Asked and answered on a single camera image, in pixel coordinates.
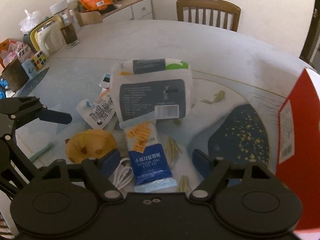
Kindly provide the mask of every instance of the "cabinet door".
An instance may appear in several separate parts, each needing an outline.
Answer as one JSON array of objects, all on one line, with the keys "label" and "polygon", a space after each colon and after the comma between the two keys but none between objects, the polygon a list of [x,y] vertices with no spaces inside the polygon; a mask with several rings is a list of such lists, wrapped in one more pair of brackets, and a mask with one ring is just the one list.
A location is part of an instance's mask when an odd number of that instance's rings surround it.
[{"label": "cabinet door", "polygon": [[143,16],[140,20],[153,20],[153,15],[152,13],[149,13],[146,16]]},{"label": "cabinet door", "polygon": [[139,20],[142,17],[152,12],[151,0],[143,0],[131,6],[132,6],[133,17],[135,20]]},{"label": "cabinet door", "polygon": [[131,6],[121,9],[108,17],[104,18],[102,21],[104,23],[116,23],[121,21],[133,20]]}]

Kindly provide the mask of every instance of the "cabinet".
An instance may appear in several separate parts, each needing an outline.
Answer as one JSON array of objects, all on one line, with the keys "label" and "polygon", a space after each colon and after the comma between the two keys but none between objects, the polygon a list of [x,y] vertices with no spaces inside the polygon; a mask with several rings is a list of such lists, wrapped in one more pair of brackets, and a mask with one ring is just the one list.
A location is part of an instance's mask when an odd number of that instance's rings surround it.
[{"label": "cabinet", "polygon": [[102,15],[104,23],[116,23],[127,20],[153,20],[151,0],[122,0],[121,7]]}]

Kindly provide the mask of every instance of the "white kettle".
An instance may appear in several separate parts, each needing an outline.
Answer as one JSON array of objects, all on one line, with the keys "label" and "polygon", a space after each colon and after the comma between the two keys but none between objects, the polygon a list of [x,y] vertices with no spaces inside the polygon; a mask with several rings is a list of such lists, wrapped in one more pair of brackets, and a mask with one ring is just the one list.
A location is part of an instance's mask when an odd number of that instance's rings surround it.
[{"label": "white kettle", "polygon": [[63,47],[63,36],[58,21],[51,21],[37,30],[39,48],[48,57]]}]

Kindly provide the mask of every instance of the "glass of dark liquid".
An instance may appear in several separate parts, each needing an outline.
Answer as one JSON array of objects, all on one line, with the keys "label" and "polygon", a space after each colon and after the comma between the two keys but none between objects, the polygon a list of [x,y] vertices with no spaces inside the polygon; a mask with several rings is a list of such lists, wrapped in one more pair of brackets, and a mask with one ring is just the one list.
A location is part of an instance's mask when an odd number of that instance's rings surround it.
[{"label": "glass of dark liquid", "polygon": [[63,0],[61,3],[56,3],[50,7],[52,14],[57,14],[63,24],[61,28],[62,35],[66,41],[67,47],[73,47],[79,43],[76,30],[72,24],[72,18],[68,10],[68,3]]}]

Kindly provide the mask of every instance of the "rubik's cube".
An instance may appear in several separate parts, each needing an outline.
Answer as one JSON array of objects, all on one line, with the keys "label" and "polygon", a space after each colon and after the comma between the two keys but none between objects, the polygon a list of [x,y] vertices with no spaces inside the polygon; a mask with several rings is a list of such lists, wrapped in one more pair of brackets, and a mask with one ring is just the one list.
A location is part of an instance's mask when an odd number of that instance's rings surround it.
[{"label": "rubik's cube", "polygon": [[45,55],[42,51],[38,51],[30,58],[31,63],[35,66],[35,69],[39,71],[43,68],[45,62],[47,61],[45,59]]}]

